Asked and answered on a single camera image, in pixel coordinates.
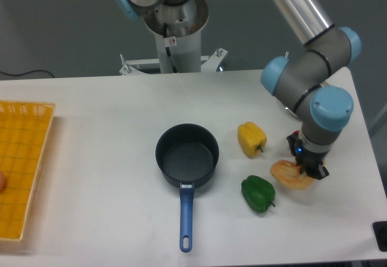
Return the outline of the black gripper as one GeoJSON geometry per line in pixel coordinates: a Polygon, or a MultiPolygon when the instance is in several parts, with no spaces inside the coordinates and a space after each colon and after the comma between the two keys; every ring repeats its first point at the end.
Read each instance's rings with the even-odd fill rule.
{"type": "Polygon", "coordinates": [[[300,165],[308,177],[316,180],[329,175],[324,166],[324,158],[331,149],[331,144],[318,145],[299,138],[299,131],[287,136],[291,155],[296,158],[296,165],[300,165]]]}

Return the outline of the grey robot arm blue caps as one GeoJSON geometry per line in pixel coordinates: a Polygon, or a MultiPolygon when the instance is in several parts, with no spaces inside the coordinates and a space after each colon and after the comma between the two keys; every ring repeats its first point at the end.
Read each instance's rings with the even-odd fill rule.
{"type": "MultiPolygon", "coordinates": [[[[215,70],[201,61],[201,31],[209,18],[205,0],[115,0],[129,19],[143,18],[154,34],[162,73],[215,70]]],[[[308,176],[321,180],[323,161],[347,125],[353,111],[350,94],[324,82],[361,51],[361,41],[348,27],[337,28],[317,0],[273,0],[304,45],[295,62],[272,59],[261,84],[302,122],[288,136],[296,163],[308,176]]]]}

